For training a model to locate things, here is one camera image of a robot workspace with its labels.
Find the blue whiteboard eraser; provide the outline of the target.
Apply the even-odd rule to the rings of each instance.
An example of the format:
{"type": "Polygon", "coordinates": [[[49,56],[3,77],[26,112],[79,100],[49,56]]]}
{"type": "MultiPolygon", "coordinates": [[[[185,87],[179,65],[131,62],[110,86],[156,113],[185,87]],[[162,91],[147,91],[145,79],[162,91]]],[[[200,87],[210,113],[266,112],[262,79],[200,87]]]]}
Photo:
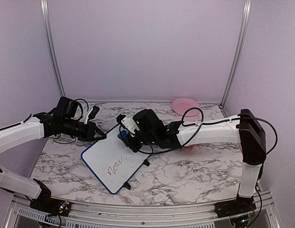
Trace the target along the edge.
{"type": "Polygon", "coordinates": [[[118,138],[121,140],[126,140],[128,138],[128,132],[126,130],[122,130],[118,133],[118,138]]]}

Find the small blue-framed whiteboard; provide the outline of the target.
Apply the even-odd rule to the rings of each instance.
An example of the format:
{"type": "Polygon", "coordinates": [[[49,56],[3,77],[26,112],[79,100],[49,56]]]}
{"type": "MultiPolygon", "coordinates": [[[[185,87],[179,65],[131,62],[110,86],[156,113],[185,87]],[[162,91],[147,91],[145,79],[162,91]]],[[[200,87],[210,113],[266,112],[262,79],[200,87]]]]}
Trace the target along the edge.
{"type": "Polygon", "coordinates": [[[81,159],[110,194],[131,189],[129,180],[143,166],[149,166],[149,154],[135,153],[118,138],[119,125],[81,153],[81,159]]]}

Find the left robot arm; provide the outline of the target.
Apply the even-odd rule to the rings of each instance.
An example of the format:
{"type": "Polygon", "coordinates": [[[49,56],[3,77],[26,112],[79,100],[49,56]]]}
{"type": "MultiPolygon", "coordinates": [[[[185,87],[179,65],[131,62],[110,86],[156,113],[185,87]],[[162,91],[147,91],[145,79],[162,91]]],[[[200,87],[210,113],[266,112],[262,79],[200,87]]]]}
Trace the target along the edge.
{"type": "MultiPolygon", "coordinates": [[[[0,155],[27,142],[60,134],[87,142],[106,139],[106,134],[92,122],[99,108],[88,108],[87,112],[81,112],[80,117],[75,119],[78,108],[83,108],[78,100],[62,96],[51,111],[30,115],[24,121],[0,128],[0,155]]],[[[27,196],[44,211],[55,208],[51,191],[41,181],[26,178],[1,165],[0,188],[27,196]]]]}

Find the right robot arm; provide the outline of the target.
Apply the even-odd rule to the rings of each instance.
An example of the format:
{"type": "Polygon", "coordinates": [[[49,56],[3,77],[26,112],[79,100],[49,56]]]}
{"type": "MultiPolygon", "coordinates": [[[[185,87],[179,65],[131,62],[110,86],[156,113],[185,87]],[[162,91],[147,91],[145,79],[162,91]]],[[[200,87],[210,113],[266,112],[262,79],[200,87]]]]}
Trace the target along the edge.
{"type": "Polygon", "coordinates": [[[267,155],[266,132],[261,122],[274,126],[267,120],[257,118],[249,109],[239,114],[214,121],[180,121],[164,124],[152,109],[144,109],[133,117],[120,114],[118,137],[133,152],[142,152],[143,146],[160,148],[167,153],[184,147],[206,143],[237,143],[243,156],[242,177],[237,198],[231,209],[240,213],[249,206],[256,184],[262,175],[267,155]]]}

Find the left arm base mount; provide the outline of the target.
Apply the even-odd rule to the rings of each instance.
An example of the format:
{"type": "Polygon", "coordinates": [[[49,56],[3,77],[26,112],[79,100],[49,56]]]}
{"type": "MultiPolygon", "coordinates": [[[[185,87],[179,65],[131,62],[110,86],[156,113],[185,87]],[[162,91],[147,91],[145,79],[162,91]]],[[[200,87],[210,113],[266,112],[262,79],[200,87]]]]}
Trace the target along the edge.
{"type": "Polygon", "coordinates": [[[67,217],[70,212],[70,202],[59,199],[33,199],[30,208],[43,211],[50,214],[67,217]]]}

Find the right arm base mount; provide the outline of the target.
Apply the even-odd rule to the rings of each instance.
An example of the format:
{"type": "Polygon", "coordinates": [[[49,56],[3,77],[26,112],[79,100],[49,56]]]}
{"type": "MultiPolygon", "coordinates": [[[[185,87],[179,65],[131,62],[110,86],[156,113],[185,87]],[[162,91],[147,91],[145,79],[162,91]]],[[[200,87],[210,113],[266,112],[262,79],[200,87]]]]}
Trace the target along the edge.
{"type": "Polygon", "coordinates": [[[215,213],[217,214],[218,218],[243,214],[256,209],[255,202],[249,198],[218,202],[214,206],[215,213]]]}

